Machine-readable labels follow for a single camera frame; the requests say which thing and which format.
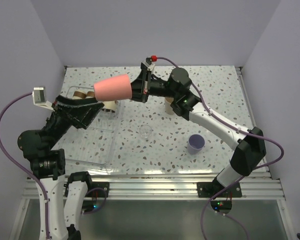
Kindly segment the pink plastic cup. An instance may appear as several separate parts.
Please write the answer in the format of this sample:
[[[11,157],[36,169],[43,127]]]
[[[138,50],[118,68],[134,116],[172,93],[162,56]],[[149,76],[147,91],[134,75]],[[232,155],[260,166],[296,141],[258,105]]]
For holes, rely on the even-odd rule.
[[[94,95],[97,101],[110,102],[128,100],[132,98],[132,87],[127,74],[118,75],[93,85]]]

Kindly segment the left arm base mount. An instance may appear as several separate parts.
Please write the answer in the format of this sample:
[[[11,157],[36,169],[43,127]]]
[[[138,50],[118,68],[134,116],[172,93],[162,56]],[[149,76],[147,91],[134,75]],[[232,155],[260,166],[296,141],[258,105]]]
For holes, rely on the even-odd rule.
[[[86,198],[98,199],[108,198],[110,183],[107,181],[97,181],[92,183],[79,182],[83,186],[75,187],[74,193],[82,192]]]

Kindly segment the brown-band steel cup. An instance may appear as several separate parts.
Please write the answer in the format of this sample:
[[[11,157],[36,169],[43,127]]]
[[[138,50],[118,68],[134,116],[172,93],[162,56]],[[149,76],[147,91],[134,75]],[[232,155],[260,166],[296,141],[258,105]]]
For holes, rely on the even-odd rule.
[[[94,91],[88,91],[86,93],[86,98],[95,98],[95,92]]]

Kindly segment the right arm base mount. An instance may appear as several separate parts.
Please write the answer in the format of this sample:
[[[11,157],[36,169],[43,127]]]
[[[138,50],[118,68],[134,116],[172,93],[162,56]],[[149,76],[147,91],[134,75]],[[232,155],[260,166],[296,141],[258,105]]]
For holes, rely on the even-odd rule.
[[[243,196],[240,183],[236,183],[225,190],[222,185],[216,183],[197,182],[196,189],[199,198],[211,198],[220,191],[221,193],[217,196],[218,198],[241,198]]]

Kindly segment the cream steel-lined cup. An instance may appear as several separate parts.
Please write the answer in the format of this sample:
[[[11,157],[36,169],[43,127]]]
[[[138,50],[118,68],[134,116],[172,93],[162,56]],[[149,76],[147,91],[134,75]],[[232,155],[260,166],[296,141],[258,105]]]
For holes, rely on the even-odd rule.
[[[73,100],[85,99],[86,97],[87,97],[87,94],[81,90],[74,91],[73,95],[72,95]]]

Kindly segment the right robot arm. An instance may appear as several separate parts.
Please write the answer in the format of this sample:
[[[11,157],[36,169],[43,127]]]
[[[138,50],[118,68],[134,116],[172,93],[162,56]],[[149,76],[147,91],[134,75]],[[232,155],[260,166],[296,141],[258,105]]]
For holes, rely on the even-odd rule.
[[[262,130],[248,129],[214,112],[201,97],[191,92],[193,82],[184,68],[174,68],[165,81],[153,74],[154,67],[153,63],[141,63],[140,73],[131,83],[131,100],[146,103],[149,96],[172,97],[171,107],[177,116],[204,127],[233,150],[229,164],[212,182],[213,192],[225,196],[234,182],[249,176],[265,157]]]

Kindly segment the steel cup brown base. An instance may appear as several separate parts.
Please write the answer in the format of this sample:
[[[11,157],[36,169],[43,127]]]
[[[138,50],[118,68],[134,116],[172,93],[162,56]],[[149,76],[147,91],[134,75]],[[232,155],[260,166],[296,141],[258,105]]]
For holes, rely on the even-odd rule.
[[[118,107],[118,101],[104,101],[103,102],[103,110],[106,112],[116,112]]]

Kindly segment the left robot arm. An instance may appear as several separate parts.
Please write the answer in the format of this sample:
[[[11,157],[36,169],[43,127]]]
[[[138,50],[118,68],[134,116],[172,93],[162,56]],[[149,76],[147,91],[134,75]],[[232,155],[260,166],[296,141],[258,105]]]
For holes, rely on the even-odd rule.
[[[86,130],[104,107],[95,98],[70,99],[59,95],[53,103],[34,99],[34,105],[51,110],[45,126],[20,134],[17,145],[30,163],[40,203],[41,240],[80,240],[79,219],[84,198],[95,190],[87,171],[66,180],[64,149],[57,142],[74,127]]]

